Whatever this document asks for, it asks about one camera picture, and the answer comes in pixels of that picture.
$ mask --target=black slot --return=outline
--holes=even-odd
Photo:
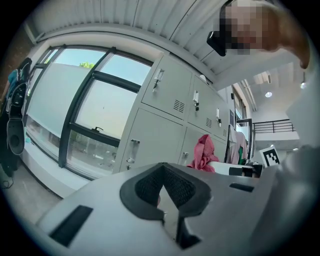
[[[68,247],[82,225],[92,212],[92,208],[79,205],[68,217],[52,232],[50,237],[59,244]]]
[[[237,190],[250,192],[250,193],[254,190],[253,186],[243,185],[239,183],[231,183],[229,187]]]

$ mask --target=sky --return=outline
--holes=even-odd
[[[97,50],[65,49],[55,63],[73,66],[84,62],[95,64],[104,54],[105,52]],[[114,55],[100,71],[142,85],[150,68],[130,58]]]

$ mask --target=railing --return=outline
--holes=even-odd
[[[282,119],[269,122],[254,122],[253,129],[255,130],[256,134],[296,131],[290,119]]]

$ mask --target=window frame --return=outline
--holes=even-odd
[[[48,61],[48,63],[43,63],[43,61],[46,59],[46,57],[50,56],[54,50],[58,49],[56,53],[52,56],[52,58]],[[125,52],[122,50],[117,50],[116,47],[102,47],[102,46],[94,46],[94,45],[81,45],[81,44],[70,44],[70,45],[61,45],[61,46],[50,46],[39,58],[39,60],[34,65],[31,72],[34,72],[35,69],[42,69],[41,73],[39,74],[37,80],[34,82],[34,85],[31,89],[30,95],[26,96],[26,102],[25,102],[25,108],[24,108],[24,115],[23,115],[23,124],[24,126],[27,125],[27,111],[29,108],[29,104],[31,101],[31,98],[33,96],[33,93],[41,80],[41,77],[43,76],[44,72],[48,68],[48,66],[51,63],[54,63],[56,59],[60,56],[60,54],[65,49],[84,49],[84,50],[94,50],[94,51],[101,51],[104,52],[104,55],[96,62],[94,67],[90,69],[88,74],[83,79],[82,83],[80,84],[77,92],[75,93],[72,102],[69,106],[69,109],[67,111],[61,137],[60,137],[60,144],[59,144],[59,152],[58,152],[58,158],[54,157],[52,153],[48,152],[46,149],[42,148],[39,143],[37,143],[37,139],[30,136],[28,133],[27,135],[30,137],[32,143],[34,143],[44,154],[46,154],[48,157],[50,157],[52,160],[54,160],[56,163],[58,163],[59,167],[65,168],[83,178],[86,178],[90,181],[97,179],[99,177],[96,177],[94,175],[91,175],[90,173],[84,172],[82,170],[79,170],[77,168],[73,168],[72,165],[67,163],[67,155],[68,155],[68,147],[69,147],[69,139],[71,131],[74,131],[78,134],[84,135],[90,139],[93,139],[95,141],[109,144],[114,147],[119,147],[120,139],[105,135],[103,133],[99,133],[99,131],[93,131],[92,129],[89,129],[87,127],[81,126],[80,124],[75,123],[76,118],[78,116],[79,110],[82,106],[83,100],[91,87],[92,83],[94,81],[101,81],[104,83],[108,83],[117,87],[120,87],[122,89],[138,93],[141,86],[139,84],[136,84],[134,82],[128,81],[126,79],[107,74],[104,72],[101,72],[99,70],[102,69],[102,67],[114,56],[119,55],[125,58],[132,59],[134,61],[140,62],[142,64],[145,64],[149,67],[153,65],[153,62],[150,60],[147,60],[143,57],[137,56],[135,54]]]

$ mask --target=locker vent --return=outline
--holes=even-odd
[[[179,112],[181,112],[181,113],[183,113],[184,110],[185,110],[185,104],[183,104],[183,103],[180,102],[179,100],[175,100],[175,101],[174,101],[173,109],[174,109],[174,110],[177,110],[177,111],[179,111]]]
[[[206,119],[206,122],[205,122],[205,125],[208,126],[209,128],[211,128],[211,126],[212,126],[212,120],[209,119],[209,118],[207,118],[207,119]]]

